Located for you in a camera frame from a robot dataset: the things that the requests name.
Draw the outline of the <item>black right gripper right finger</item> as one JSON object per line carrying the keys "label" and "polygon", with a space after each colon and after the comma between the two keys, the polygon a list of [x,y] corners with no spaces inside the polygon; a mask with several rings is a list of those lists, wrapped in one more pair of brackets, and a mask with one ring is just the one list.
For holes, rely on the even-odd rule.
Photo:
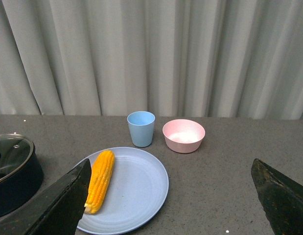
{"label": "black right gripper right finger", "polygon": [[274,234],[303,235],[303,186],[260,159],[251,176]]}

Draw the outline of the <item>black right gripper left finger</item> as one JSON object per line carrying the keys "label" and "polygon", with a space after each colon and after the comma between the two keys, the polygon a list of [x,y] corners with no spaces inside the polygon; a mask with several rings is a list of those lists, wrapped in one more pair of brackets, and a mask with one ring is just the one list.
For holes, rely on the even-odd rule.
{"label": "black right gripper left finger", "polygon": [[91,177],[89,159],[0,222],[0,235],[73,235],[82,218]]}

